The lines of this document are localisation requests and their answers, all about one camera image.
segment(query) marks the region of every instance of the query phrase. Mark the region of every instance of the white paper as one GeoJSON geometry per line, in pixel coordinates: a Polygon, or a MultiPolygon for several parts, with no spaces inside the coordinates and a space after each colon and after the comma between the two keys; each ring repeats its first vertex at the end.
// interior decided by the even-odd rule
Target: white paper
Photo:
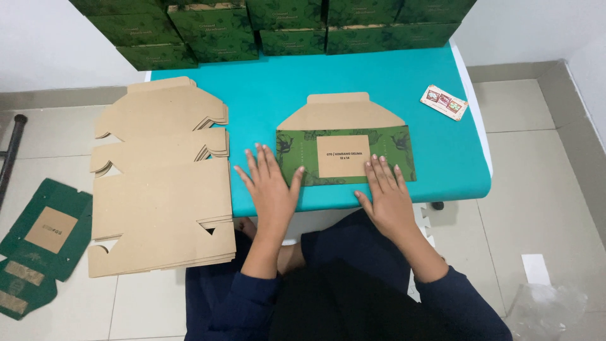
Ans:
{"type": "Polygon", "coordinates": [[[522,255],[522,263],[529,284],[551,285],[542,254],[522,255]]]}

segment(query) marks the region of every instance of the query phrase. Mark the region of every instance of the tile floor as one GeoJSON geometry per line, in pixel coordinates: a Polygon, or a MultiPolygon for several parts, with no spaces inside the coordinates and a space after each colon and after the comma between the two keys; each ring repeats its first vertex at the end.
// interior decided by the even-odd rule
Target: tile floor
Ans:
{"type": "MultiPolygon", "coordinates": [[[[425,210],[428,234],[502,317],[525,283],[520,255],[544,254],[555,285],[575,285],[589,296],[588,313],[562,339],[606,339],[606,252],[537,82],[474,87],[493,158],[493,186],[486,198],[425,210]]],[[[102,109],[20,111],[30,121],[0,214],[0,237],[45,177],[92,190],[90,148],[111,142],[90,138],[102,109]]],[[[0,125],[16,113],[0,113],[0,125]]],[[[0,134],[11,129],[0,127],[0,134]]],[[[7,144],[5,133],[0,150],[7,144]]],[[[297,214],[287,238],[325,228],[346,213],[297,214]]],[[[185,334],[183,269],[89,279],[84,257],[58,291],[54,302],[23,321],[0,315],[0,341],[177,341],[185,334]]]]}

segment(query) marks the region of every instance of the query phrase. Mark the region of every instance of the finger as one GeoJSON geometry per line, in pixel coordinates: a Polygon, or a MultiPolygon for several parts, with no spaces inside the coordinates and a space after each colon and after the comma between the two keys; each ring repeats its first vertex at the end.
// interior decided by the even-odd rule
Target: finger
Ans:
{"type": "Polygon", "coordinates": [[[400,169],[400,166],[393,166],[393,172],[396,174],[396,178],[398,179],[398,188],[400,188],[400,192],[408,195],[408,187],[406,187],[406,181],[404,180],[404,176],[402,175],[402,169],[400,169]]]}
{"type": "Polygon", "coordinates": [[[381,164],[381,168],[383,168],[383,173],[387,178],[387,183],[391,187],[391,189],[398,189],[398,184],[396,182],[396,178],[393,177],[391,173],[391,169],[389,169],[389,164],[387,163],[387,159],[385,157],[379,158],[379,164],[381,164]]]}
{"type": "Polygon", "coordinates": [[[265,159],[267,160],[267,168],[269,169],[269,176],[282,176],[280,172],[280,166],[276,162],[276,157],[273,155],[273,151],[266,144],[263,145],[263,151],[265,152],[265,159]]]}
{"type": "Polygon", "coordinates": [[[248,170],[250,171],[250,177],[252,177],[253,182],[259,182],[259,171],[257,170],[257,160],[253,156],[253,152],[250,149],[246,149],[244,151],[246,154],[246,161],[248,163],[248,170]]]}
{"type": "Polygon", "coordinates": [[[354,191],[353,193],[356,198],[358,198],[358,202],[360,202],[360,206],[366,211],[369,217],[372,217],[375,213],[373,211],[373,204],[370,202],[366,194],[360,191],[354,191]]]}
{"type": "Polygon", "coordinates": [[[244,170],[242,169],[242,167],[240,167],[240,166],[233,166],[233,168],[236,170],[236,173],[238,173],[238,175],[240,175],[240,178],[242,179],[242,182],[244,182],[244,186],[246,186],[246,189],[248,189],[248,193],[250,193],[252,195],[252,193],[253,193],[253,191],[255,189],[255,184],[248,177],[248,175],[246,174],[246,172],[244,172],[244,170]]]}
{"type": "Polygon", "coordinates": [[[301,166],[293,174],[293,181],[290,183],[290,193],[293,197],[299,198],[299,190],[301,189],[301,179],[303,179],[305,167],[301,166]]]}
{"type": "Polygon", "coordinates": [[[257,168],[259,169],[259,177],[269,178],[269,169],[267,169],[267,160],[265,160],[265,151],[261,147],[260,143],[255,143],[257,148],[257,168]]]}
{"type": "Polygon", "coordinates": [[[373,157],[370,158],[370,162],[373,165],[373,170],[375,170],[375,176],[377,177],[379,186],[381,187],[381,191],[385,192],[391,189],[391,186],[389,186],[389,183],[387,182],[385,172],[383,172],[383,167],[381,167],[381,164],[379,163],[379,158],[376,154],[373,154],[373,157]]]}
{"type": "Polygon", "coordinates": [[[383,193],[381,191],[381,186],[379,185],[379,181],[375,175],[375,170],[373,169],[370,161],[366,161],[364,164],[364,170],[366,171],[366,177],[368,178],[368,186],[370,187],[370,193],[373,197],[376,197],[383,193]]]}

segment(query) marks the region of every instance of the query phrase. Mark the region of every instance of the left hand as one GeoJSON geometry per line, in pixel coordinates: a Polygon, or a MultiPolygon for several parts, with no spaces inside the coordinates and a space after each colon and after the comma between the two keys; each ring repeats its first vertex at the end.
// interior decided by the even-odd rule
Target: left hand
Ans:
{"type": "Polygon", "coordinates": [[[256,238],[275,238],[282,243],[299,200],[305,168],[301,166],[297,169],[289,189],[271,149],[259,143],[255,146],[256,161],[250,149],[245,150],[250,178],[240,166],[234,166],[234,169],[246,185],[257,210],[259,223],[256,238]]]}

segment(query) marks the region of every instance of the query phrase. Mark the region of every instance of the person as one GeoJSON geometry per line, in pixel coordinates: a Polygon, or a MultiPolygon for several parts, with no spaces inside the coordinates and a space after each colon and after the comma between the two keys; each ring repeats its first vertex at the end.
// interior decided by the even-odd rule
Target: person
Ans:
{"type": "Polygon", "coordinates": [[[466,276],[431,247],[415,223],[398,165],[373,155],[372,201],[323,231],[282,246],[304,174],[290,188],[269,147],[235,166],[258,214],[243,219],[230,263],[188,268],[185,340],[512,340],[466,276]],[[410,270],[421,303],[407,295],[410,270]]]}

